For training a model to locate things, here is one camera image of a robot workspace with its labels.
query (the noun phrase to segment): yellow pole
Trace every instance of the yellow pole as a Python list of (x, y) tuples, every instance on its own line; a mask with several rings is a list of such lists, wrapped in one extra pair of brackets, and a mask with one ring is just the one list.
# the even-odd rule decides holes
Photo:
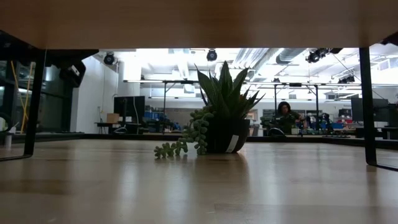
[[(17, 79), (17, 75), (15, 74), (14, 63), (12, 61), (11, 61), (11, 67), (12, 67), (12, 74), (14, 75), (14, 79), (15, 79), (15, 87), (17, 88), (17, 91), (19, 93), (18, 79)], [(25, 109), (25, 106), (24, 106), (24, 102), (22, 101), (21, 93), (19, 93), (19, 95), (20, 95), (19, 99), (21, 100), (22, 108), (24, 109), (24, 117), (26, 118), (26, 120), (29, 120), (27, 115), (26, 115), (26, 109)]]
[[(29, 77), (27, 80), (27, 94), (26, 94), (26, 99), (25, 99), (25, 108), (27, 107), (27, 100), (29, 98), (29, 87), (30, 87), (30, 76), (32, 75), (32, 68), (33, 68), (33, 63), (30, 63), (30, 72), (29, 72)], [(22, 120), (22, 127), (21, 127), (21, 134), (24, 132), (24, 127), (25, 127), (25, 114), (26, 110), (24, 111), (24, 118)]]

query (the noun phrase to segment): ventilation duct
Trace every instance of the ventilation duct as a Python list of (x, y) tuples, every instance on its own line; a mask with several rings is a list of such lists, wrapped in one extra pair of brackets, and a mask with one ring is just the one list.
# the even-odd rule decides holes
[(257, 62), (253, 69), (258, 73), (263, 65), (265, 65), (270, 58), (272, 58), (280, 49), (278, 48), (271, 48), (262, 56), (262, 58)]
[(244, 54), (246, 53), (247, 49), (241, 49), (239, 50), (238, 55), (236, 56), (234, 62), (232, 63), (232, 67), (236, 68), (239, 66), (239, 63), (241, 63), (242, 58), (244, 56)]
[(287, 65), (288, 63), (292, 62), (292, 60), (301, 54), (305, 49), (284, 49), (277, 57), (276, 63), (281, 65)]

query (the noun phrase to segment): succulent plant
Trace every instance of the succulent plant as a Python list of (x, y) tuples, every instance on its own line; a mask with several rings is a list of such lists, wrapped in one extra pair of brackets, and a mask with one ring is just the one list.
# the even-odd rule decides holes
[(209, 119), (213, 117), (215, 119), (244, 119), (249, 110), (264, 97), (262, 96), (256, 101), (259, 93), (257, 91), (252, 97), (247, 99), (250, 88), (243, 95), (241, 94), (241, 88), (247, 75), (248, 69), (245, 68), (232, 81), (227, 62), (223, 64), (219, 80), (198, 70), (200, 93), (206, 106), (191, 113), (192, 119), (189, 125), (184, 126), (182, 138), (171, 145), (165, 143), (162, 147), (157, 146), (154, 150), (155, 156), (161, 158), (174, 156), (174, 154), (180, 155), (181, 150), (184, 152), (188, 151), (188, 142), (197, 142), (195, 149), (198, 155), (206, 154), (207, 142), (205, 133), (209, 126)]

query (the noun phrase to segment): black speaker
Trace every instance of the black speaker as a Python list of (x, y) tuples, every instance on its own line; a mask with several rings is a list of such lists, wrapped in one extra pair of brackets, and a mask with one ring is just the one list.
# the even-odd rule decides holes
[(85, 64), (80, 61), (74, 63), (71, 67), (61, 69), (60, 78), (69, 83), (72, 87), (78, 88), (86, 72)]

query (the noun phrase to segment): computer monitor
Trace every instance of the computer monitor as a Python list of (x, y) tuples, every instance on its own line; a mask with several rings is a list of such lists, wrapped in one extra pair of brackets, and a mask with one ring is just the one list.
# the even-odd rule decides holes
[[(363, 121), (362, 98), (351, 98), (353, 121)], [(373, 118), (374, 121), (389, 122), (388, 100), (373, 99)]]
[(144, 96), (120, 96), (114, 98), (113, 113), (118, 113), (120, 117), (130, 116), (132, 117), (133, 122), (138, 121), (139, 123), (142, 123), (142, 118), (144, 117), (144, 108), (145, 108)]

